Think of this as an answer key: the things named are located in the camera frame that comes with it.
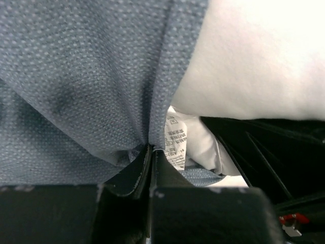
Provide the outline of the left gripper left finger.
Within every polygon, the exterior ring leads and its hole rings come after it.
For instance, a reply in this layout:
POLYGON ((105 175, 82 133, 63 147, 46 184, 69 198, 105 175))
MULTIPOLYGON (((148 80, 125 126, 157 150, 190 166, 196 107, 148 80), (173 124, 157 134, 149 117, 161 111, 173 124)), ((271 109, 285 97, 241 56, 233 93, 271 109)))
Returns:
POLYGON ((145 243, 151 155, 101 184, 1 186, 1 243, 145 243))

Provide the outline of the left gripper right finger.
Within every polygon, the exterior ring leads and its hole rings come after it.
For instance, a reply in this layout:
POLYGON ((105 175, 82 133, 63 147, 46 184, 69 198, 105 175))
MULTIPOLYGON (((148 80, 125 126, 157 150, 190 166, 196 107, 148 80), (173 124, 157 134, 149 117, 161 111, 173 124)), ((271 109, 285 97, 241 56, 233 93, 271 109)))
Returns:
POLYGON ((152 156, 152 243, 284 243, 273 206, 257 188, 195 187, 152 156))

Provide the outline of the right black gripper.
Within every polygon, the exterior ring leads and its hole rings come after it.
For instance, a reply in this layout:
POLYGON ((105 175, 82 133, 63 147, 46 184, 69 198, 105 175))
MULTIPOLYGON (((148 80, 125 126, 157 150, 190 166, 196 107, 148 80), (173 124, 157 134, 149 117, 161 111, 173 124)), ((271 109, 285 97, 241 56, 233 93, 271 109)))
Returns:
POLYGON ((205 117, 203 123, 278 211, 324 214, 324 122, 205 117))

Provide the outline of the white pillow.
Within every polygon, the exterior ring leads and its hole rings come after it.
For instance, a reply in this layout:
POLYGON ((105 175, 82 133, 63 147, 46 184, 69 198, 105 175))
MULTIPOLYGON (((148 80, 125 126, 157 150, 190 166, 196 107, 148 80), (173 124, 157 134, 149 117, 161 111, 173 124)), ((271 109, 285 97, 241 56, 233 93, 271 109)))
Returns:
POLYGON ((187 155, 238 175, 200 117, 324 119, 324 1, 210 1, 172 99, 187 155))

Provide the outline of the blue plaid pillowcase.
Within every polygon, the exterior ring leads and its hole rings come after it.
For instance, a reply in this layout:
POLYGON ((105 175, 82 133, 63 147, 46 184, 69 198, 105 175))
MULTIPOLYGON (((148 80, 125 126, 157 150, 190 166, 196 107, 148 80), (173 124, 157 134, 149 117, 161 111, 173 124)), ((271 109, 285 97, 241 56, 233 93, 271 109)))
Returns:
POLYGON ((207 1, 1 1, 1 184, 105 182, 166 112, 207 1))

